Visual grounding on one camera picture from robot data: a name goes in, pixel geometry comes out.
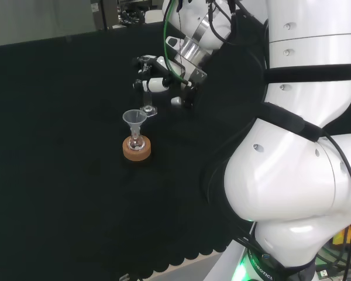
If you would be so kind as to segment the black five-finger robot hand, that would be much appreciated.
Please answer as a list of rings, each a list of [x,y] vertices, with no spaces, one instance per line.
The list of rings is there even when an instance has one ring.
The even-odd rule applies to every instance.
[[[133,65],[138,69],[139,78],[133,83],[133,88],[143,93],[143,106],[148,111],[152,106],[152,97],[156,94],[169,94],[173,106],[192,108],[200,86],[207,79],[207,73],[189,60],[177,54],[166,66],[163,56],[143,55],[133,59]]]

